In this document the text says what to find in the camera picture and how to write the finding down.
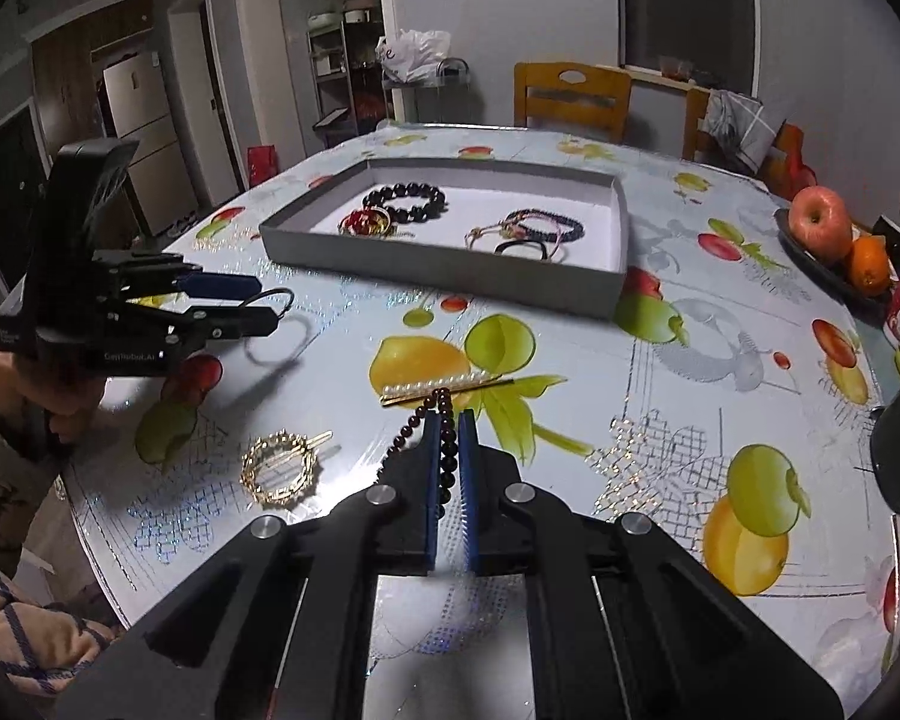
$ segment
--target table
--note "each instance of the table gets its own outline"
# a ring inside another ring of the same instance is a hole
[[[374,156],[618,175],[639,269],[629,299],[658,300],[666,322],[624,322],[625,332],[272,264],[259,223]],[[553,132],[437,125],[382,129],[250,190],[170,250],[255,274],[265,288],[290,286],[296,303],[269,338],[207,347],[223,375],[163,471],[141,460],[152,461],[143,426],[162,419],[162,383],[108,383],[98,426],[65,476],[103,591],[132,624],[259,515],[238,482],[240,454],[259,435],[334,432],[314,494],[281,512],[288,521],[365,488],[406,418],[379,406],[374,365],[423,357],[437,375],[468,368],[471,330],[506,324],[530,338],[511,365],[522,396],[505,418],[484,410],[481,441],[514,451],[526,481],[577,512],[650,514],[746,595],[850,709],[879,680],[892,642],[893,520],[868,471],[868,413],[881,394],[845,307],[789,266],[774,208],[756,182],[700,165]],[[178,295],[164,305],[188,303]],[[381,582],[367,718],[533,716],[522,584],[461,570],[456,502],[440,524],[434,576]]]

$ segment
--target red bag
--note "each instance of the red bag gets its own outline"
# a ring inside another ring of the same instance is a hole
[[[247,148],[247,165],[250,166],[250,188],[269,181],[279,173],[276,166],[276,146],[251,146]]]

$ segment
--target fruit bowl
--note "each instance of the fruit bowl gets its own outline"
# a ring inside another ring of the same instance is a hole
[[[842,263],[826,266],[803,247],[790,233],[789,209],[779,208],[773,214],[778,227],[780,242],[799,269],[810,276],[814,283],[831,298],[842,300],[850,312],[861,322],[881,327],[887,317],[890,292],[886,290],[875,298],[862,295],[847,281],[847,272]]]

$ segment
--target plastic bag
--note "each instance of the plastic bag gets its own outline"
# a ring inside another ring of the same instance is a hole
[[[400,83],[429,79],[450,52],[450,33],[400,30],[394,40],[380,38],[377,58],[384,72]]]

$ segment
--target dark doorway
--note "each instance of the dark doorway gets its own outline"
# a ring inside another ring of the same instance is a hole
[[[0,126],[0,273],[8,289],[26,273],[31,251],[29,220],[47,177],[24,108]]]
[[[217,67],[213,62],[213,42],[210,39],[210,20],[207,19],[207,3],[202,1],[199,6],[200,12],[200,31],[203,33],[203,49],[206,52],[207,73],[210,74],[210,86],[213,89],[213,100],[210,104],[217,111],[220,118],[220,129],[223,130],[223,141],[226,143],[226,153],[230,157],[230,166],[233,169],[234,178],[237,179],[237,188],[240,190],[237,194],[243,194],[247,191],[244,186],[244,176],[240,172],[240,159],[237,151],[233,148],[233,139],[230,136],[230,125],[226,120],[226,110],[223,109],[223,97],[220,94],[220,79],[217,78]]]

